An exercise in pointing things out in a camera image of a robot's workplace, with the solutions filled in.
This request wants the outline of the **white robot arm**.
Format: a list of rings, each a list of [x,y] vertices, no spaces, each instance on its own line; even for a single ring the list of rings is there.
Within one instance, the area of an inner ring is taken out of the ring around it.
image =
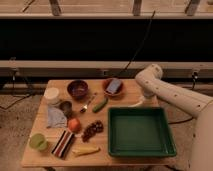
[[[189,171],[213,171],[213,97],[161,80],[162,68],[151,64],[135,76],[144,96],[157,95],[197,119]]]

